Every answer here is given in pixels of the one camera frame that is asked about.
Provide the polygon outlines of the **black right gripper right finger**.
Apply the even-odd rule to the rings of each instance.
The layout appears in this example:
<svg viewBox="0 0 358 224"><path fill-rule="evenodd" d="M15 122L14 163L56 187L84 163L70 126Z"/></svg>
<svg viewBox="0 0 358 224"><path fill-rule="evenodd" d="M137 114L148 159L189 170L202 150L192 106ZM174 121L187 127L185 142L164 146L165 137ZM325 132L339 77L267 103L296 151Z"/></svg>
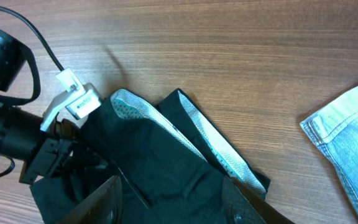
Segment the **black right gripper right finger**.
<svg viewBox="0 0 358 224"><path fill-rule="evenodd" d="M294 224L236 178L223 179L222 201L229 224Z"/></svg>

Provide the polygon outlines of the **black shorts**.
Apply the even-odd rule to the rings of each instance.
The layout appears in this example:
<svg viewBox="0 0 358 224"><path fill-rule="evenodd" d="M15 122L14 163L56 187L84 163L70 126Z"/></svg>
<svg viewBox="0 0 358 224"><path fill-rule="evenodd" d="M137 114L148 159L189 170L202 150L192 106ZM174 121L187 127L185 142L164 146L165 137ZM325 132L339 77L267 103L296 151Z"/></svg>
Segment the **black shorts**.
<svg viewBox="0 0 358 224"><path fill-rule="evenodd" d="M257 172L180 89L157 105L120 89L93 111L80 134L107 167L75 151L60 177L30 187L45 223L55 223L113 175L122 183L123 223L228 223L223 179L264 199Z"/></svg>

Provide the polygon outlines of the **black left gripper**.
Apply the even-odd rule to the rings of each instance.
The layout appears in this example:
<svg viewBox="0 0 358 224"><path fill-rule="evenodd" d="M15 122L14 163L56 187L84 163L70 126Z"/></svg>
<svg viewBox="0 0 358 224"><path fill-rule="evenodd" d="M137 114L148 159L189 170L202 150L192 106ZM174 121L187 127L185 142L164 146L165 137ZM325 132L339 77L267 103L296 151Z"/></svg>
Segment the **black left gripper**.
<svg viewBox="0 0 358 224"><path fill-rule="evenodd" d="M80 145L79 130L75 123L67 119L51 125L35 155L29 162L24 162L19 182L33 184L38 176L57 176L63 170L74 148Z"/></svg>

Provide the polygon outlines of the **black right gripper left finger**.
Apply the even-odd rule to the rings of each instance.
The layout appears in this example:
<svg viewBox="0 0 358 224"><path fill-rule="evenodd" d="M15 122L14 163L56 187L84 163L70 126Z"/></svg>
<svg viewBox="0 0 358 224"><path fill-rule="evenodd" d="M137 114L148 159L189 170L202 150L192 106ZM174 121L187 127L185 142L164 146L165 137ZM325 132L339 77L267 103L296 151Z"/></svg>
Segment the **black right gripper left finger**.
<svg viewBox="0 0 358 224"><path fill-rule="evenodd" d="M122 184L118 175L105 181L86 197L59 224L120 224L122 220Z"/></svg>

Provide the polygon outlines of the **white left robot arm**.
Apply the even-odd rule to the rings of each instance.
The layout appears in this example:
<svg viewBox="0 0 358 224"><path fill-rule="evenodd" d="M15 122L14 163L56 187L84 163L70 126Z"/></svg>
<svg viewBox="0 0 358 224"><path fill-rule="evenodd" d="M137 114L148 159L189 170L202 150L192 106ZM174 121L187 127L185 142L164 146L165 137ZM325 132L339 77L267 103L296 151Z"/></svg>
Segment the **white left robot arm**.
<svg viewBox="0 0 358 224"><path fill-rule="evenodd" d="M24 64L32 74L32 95L17 98L6 93ZM10 174L15 161L23 162L19 181L32 185L36 178L54 178L68 170L71 153L78 142L78 127L67 119L54 119L48 131L40 130L42 118L22 110L40 95L40 77L30 48L0 29L0 156L9 167L0 178Z"/></svg>

